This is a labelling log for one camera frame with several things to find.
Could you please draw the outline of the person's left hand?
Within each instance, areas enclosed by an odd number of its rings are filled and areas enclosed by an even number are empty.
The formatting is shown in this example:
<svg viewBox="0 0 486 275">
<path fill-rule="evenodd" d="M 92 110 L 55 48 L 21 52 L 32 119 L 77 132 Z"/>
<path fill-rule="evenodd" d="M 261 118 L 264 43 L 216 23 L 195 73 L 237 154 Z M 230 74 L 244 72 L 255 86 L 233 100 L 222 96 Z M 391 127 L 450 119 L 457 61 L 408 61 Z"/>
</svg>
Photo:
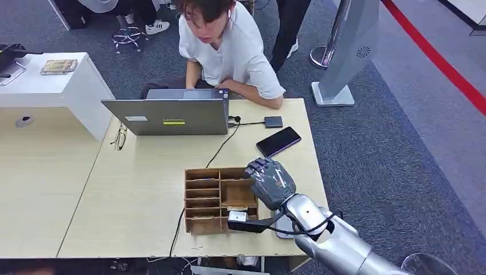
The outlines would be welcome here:
<svg viewBox="0 0 486 275">
<path fill-rule="evenodd" d="M 228 89 L 232 92 L 236 92 L 238 82 L 232 79 L 227 79 L 215 86 L 217 89 Z"/>
</svg>

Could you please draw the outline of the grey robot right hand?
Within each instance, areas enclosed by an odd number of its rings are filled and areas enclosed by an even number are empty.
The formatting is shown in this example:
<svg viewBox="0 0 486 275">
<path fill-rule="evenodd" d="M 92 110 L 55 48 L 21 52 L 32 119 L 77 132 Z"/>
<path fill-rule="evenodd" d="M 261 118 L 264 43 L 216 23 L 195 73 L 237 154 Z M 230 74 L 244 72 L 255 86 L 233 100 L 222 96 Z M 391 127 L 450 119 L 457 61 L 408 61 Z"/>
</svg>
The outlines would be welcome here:
<svg viewBox="0 0 486 275">
<path fill-rule="evenodd" d="M 251 161 L 245 173 L 251 178 L 251 190 L 269 210 L 279 209 L 296 194 L 296 184 L 284 166 L 270 158 Z"/>
</svg>

